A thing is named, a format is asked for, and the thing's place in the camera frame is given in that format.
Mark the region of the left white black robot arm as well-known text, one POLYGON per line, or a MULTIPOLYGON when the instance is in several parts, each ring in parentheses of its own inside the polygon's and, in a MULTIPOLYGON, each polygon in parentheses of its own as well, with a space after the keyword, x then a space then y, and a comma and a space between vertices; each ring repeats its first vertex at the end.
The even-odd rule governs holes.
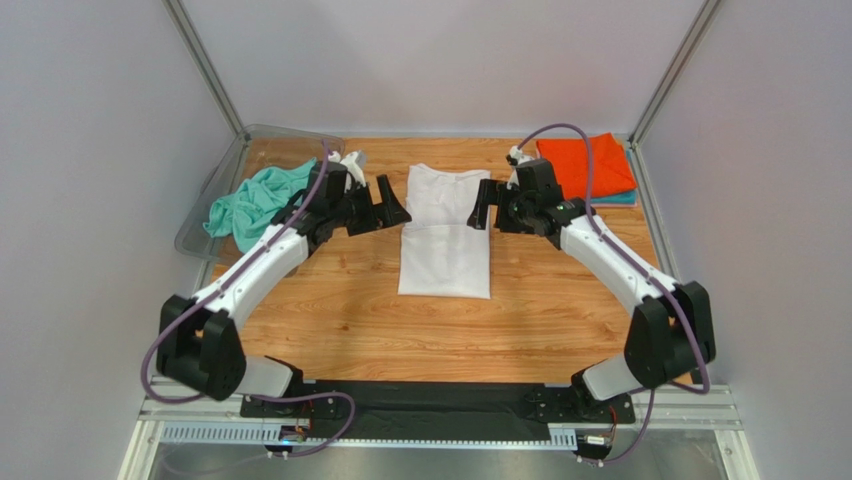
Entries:
POLYGON ((279 210, 261 238, 223 275, 190 297, 174 295, 162 306, 160 333, 146 352, 141 381, 149 398, 182 404, 154 391, 149 370, 193 390, 190 401, 222 401, 235 394, 281 398, 294 367, 245 353, 240 332, 256 307, 297 270, 337 229, 349 236, 404 225, 411 214, 389 179, 377 177, 374 202, 355 164, 327 159, 312 167, 307 188, 279 210))

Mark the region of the white t shirt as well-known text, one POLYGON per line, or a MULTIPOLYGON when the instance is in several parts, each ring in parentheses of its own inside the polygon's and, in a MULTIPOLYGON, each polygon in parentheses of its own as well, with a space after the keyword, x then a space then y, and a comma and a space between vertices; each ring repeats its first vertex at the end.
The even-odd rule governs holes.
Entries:
POLYGON ((425 164, 409 168, 397 293, 491 297, 490 234, 467 225, 486 170, 451 173, 425 164))

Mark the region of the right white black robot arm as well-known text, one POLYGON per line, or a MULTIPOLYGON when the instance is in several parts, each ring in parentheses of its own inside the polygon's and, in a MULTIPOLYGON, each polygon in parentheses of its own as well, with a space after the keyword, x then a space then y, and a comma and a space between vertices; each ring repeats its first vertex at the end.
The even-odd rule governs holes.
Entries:
POLYGON ((565 198, 552 164, 543 158, 514 165, 509 181, 480 182, 468 226, 537 235, 584 265, 630 315, 621 353, 571 378, 569 404, 579 415, 611 400, 654 390, 692 371, 709 391, 707 366, 716 357, 711 303, 698 282, 680 282, 657 270, 605 226, 585 200, 565 198))

